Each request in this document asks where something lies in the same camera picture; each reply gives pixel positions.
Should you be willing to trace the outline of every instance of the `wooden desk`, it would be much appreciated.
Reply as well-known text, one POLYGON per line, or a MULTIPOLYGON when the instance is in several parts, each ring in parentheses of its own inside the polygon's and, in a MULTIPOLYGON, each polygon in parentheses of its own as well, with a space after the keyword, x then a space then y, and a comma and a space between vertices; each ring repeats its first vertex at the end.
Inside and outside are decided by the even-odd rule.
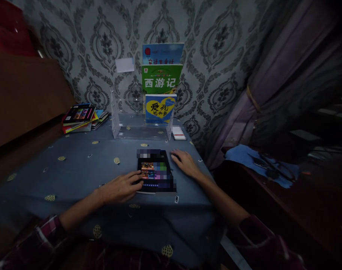
POLYGON ((235 201, 282 235, 308 269, 326 269, 342 260, 342 164, 323 165, 302 163, 301 171, 312 176, 302 175, 289 189, 228 160, 214 176, 235 201))

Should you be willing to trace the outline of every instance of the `damask pattern wallpaper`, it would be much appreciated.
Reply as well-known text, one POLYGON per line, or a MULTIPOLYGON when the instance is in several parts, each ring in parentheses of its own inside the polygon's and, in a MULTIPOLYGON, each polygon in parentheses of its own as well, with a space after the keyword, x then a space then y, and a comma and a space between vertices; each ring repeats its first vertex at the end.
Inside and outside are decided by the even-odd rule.
POLYGON ((184 42, 176 116, 203 146, 250 75, 282 0, 13 0, 77 102, 142 111, 142 44, 184 42), (115 59, 133 57, 135 72, 115 59))

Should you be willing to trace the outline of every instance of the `green book cover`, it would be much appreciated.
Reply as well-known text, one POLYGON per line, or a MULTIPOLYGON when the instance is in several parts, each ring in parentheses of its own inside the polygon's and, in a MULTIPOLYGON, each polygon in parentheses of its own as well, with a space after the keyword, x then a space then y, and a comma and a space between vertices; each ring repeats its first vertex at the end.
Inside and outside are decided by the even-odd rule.
POLYGON ((177 87, 183 65, 142 65, 142 89, 147 94, 163 94, 177 87))

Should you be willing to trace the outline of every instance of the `sleeve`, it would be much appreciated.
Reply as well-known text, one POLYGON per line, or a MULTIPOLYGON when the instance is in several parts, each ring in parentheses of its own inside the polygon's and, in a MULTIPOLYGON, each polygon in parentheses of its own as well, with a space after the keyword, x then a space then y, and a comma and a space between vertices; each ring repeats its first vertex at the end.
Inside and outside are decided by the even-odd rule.
POLYGON ((283 238, 255 216, 243 220, 231 240, 253 270, 306 269, 302 257, 290 251, 283 238))
POLYGON ((66 238, 58 216, 46 218, 0 259, 0 269, 43 269, 52 263, 66 238))

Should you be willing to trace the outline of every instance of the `blue cloth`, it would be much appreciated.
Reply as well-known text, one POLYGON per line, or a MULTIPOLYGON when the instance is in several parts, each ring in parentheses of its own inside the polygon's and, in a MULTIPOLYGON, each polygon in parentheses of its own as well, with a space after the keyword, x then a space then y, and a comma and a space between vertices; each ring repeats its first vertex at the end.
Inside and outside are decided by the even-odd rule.
MULTIPOLYGON (((173 149, 201 159, 191 138, 185 135, 187 141, 116 140, 111 126, 105 123, 95 131, 63 136, 22 168, 10 172, 17 175, 0 186, 0 223, 19 231, 32 215, 45 218, 61 214, 99 185, 137 170, 137 149, 162 149, 167 152, 177 183, 177 204, 175 196, 138 193, 124 204, 99 209, 79 226, 78 232, 94 238, 93 228, 100 225, 102 240, 108 243, 159 253, 165 245, 171 245, 172 259, 194 268, 215 255, 223 227, 217 224, 217 214, 202 188, 171 159, 173 149), (116 157, 121 161, 119 165, 113 161, 116 157), (47 195, 55 195, 56 200, 46 201, 47 195)), ((211 176, 203 162, 197 164, 211 176)))
MULTIPOLYGON (((253 163, 252 157, 250 157, 249 154, 255 158, 261 159, 260 155, 258 154, 257 151, 252 150, 248 146, 240 144, 240 145, 238 145, 234 148, 231 148, 230 150, 227 151, 226 160, 231 160, 231 161, 241 163, 241 164, 245 165, 246 167, 254 170, 256 173, 258 173, 262 176, 265 176, 267 178, 266 169, 255 165, 253 163)), ((268 159, 268 160, 273 164, 276 163, 275 159, 268 159)), ((298 173, 299 173, 298 165, 284 163, 284 162, 280 162, 280 163, 282 165, 284 165, 285 167, 287 167, 293 173, 293 175, 296 177, 296 180, 297 180, 298 173)), ((280 169, 280 171, 282 171, 283 174, 291 177, 289 171, 286 170, 285 168, 280 169)), ((277 179, 274 179, 273 181, 275 181, 276 183, 278 183, 280 186, 282 186, 284 188, 290 188, 292 186, 292 182, 285 179, 282 176, 279 176, 277 179)))

